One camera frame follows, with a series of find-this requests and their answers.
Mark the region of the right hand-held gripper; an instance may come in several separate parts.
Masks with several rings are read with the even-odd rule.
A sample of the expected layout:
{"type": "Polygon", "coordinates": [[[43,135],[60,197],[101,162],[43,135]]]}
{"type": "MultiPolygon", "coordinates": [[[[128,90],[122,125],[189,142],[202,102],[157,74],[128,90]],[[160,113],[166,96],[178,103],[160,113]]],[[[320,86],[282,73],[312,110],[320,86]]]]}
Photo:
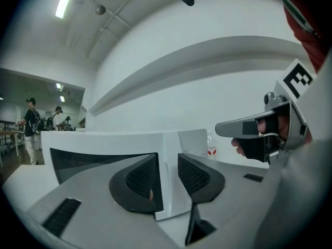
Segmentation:
{"type": "Polygon", "coordinates": [[[265,112],[237,120],[218,123],[215,132],[221,137],[235,139],[264,138],[265,158],[269,164],[278,158],[285,158],[301,146],[308,133],[308,124],[298,107],[299,98],[316,79],[298,59],[295,59],[285,73],[276,81],[272,92],[264,96],[265,112]],[[278,131],[278,116],[289,117],[287,138],[278,131]],[[259,132],[258,123],[264,120],[266,128],[259,132]]]}

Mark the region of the clear bottle with red label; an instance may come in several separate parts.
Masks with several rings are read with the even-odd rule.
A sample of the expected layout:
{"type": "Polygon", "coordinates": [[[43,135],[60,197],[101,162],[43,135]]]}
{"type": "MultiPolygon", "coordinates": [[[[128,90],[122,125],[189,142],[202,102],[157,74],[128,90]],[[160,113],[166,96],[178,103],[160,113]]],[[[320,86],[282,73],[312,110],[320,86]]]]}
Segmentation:
{"type": "Polygon", "coordinates": [[[207,155],[209,159],[217,159],[217,147],[211,132],[207,133],[207,155]]]}

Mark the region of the white microwave body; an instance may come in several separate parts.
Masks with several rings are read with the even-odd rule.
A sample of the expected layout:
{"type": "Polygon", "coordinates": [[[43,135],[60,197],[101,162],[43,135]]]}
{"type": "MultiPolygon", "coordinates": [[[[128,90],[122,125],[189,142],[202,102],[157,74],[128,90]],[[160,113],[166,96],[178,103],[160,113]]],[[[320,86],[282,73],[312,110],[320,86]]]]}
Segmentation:
{"type": "Polygon", "coordinates": [[[185,153],[206,157],[208,154],[207,131],[205,129],[189,130],[189,131],[149,131],[149,132],[130,132],[130,133],[164,133],[169,146],[168,153],[185,153]]]}

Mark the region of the red t-shirt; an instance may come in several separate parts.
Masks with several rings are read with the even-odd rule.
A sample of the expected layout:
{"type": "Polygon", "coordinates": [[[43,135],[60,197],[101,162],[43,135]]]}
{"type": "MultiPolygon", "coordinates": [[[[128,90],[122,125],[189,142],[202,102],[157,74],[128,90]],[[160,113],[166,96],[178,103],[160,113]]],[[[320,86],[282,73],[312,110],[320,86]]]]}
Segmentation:
{"type": "Polygon", "coordinates": [[[286,20],[316,73],[332,47],[332,0],[281,0],[286,20]]]}

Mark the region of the white box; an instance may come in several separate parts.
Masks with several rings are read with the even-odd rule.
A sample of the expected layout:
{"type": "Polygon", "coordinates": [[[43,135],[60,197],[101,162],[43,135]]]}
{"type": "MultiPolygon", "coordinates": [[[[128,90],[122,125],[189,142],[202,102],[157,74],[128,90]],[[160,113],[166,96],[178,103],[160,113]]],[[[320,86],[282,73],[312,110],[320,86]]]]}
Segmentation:
{"type": "Polygon", "coordinates": [[[134,155],[157,153],[163,211],[156,213],[156,220],[171,217],[172,197],[169,177],[169,146],[164,133],[121,133],[121,132],[65,132],[44,131],[41,134],[44,162],[58,185],[53,168],[50,149],[59,149],[91,155],[134,155]]]}

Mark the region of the person's right hand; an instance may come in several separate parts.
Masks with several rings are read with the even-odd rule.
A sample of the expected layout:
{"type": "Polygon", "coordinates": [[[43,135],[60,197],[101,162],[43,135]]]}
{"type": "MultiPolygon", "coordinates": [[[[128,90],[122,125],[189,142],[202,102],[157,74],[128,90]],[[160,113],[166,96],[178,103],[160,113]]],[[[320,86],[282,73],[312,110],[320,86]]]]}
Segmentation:
{"type": "Polygon", "coordinates": [[[236,152],[247,159],[254,159],[266,162],[266,155],[279,148],[288,138],[289,130],[288,115],[271,115],[256,120],[258,134],[272,133],[277,131],[278,136],[265,136],[257,139],[236,139],[231,140],[231,145],[236,152]]]}

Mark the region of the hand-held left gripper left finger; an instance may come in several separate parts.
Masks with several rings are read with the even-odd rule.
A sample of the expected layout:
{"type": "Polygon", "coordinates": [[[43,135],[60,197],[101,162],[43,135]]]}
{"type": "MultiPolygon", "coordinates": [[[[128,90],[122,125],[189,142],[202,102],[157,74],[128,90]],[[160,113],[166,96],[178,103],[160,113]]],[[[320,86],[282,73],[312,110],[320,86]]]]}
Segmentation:
{"type": "Polygon", "coordinates": [[[29,210],[29,229],[55,249],[180,249],[156,221],[156,156],[79,172],[29,210]]]}

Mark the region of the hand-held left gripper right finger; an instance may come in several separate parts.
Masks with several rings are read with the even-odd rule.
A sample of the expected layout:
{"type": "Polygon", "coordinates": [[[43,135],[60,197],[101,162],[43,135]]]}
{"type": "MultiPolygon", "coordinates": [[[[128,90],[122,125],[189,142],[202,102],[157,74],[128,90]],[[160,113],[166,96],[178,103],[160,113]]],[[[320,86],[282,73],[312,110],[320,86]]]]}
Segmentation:
{"type": "Polygon", "coordinates": [[[251,199],[267,170],[178,154],[178,176],[192,205],[185,245],[222,229],[251,199]]]}

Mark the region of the wooden top table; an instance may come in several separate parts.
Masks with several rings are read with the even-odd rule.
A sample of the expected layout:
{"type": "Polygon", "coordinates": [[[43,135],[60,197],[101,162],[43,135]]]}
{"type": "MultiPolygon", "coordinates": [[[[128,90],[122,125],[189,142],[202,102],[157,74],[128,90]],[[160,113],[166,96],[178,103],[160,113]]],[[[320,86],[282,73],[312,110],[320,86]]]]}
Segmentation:
{"type": "Polygon", "coordinates": [[[24,131],[20,130],[0,130],[0,168],[3,168],[3,162],[2,162],[2,155],[4,154],[5,147],[4,147],[4,139],[6,136],[14,136],[14,142],[15,142],[15,151],[16,156],[19,157],[19,151],[18,151],[18,135],[24,135],[24,131]]]}

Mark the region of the large white table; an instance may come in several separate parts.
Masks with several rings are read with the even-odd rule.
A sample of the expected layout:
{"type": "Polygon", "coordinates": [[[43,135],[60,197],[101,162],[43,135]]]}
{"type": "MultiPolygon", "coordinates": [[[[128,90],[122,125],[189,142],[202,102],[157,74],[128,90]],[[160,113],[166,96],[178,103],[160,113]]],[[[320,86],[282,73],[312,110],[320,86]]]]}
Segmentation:
{"type": "MultiPolygon", "coordinates": [[[[231,164],[235,165],[236,167],[247,167],[249,170],[257,170],[259,174],[262,173],[263,175],[268,169],[267,164],[253,164],[254,160],[245,161],[248,162],[249,165],[237,165],[214,160],[211,161],[217,162],[219,164],[231,164]]],[[[12,206],[26,212],[39,199],[50,193],[60,184],[64,183],[66,180],[75,176],[76,174],[100,166],[107,168],[108,166],[111,167],[113,163],[125,164],[126,162],[126,158],[120,158],[120,156],[116,156],[115,160],[109,159],[102,161],[101,163],[82,162],[84,165],[78,166],[78,164],[73,164],[72,167],[60,170],[55,170],[53,164],[51,163],[47,165],[23,164],[18,167],[4,182],[2,190],[6,194],[12,206]]],[[[180,195],[180,192],[181,194],[184,194],[184,187],[181,186],[182,183],[177,175],[177,160],[175,161],[175,164],[161,164],[161,161],[159,161],[159,164],[161,189],[166,187],[168,190],[170,190],[170,193],[172,194],[172,201],[174,201],[176,191],[176,193],[178,193],[177,196],[180,195]]],[[[166,194],[166,192],[162,192],[162,195],[165,197],[168,194],[166,194]]]]}

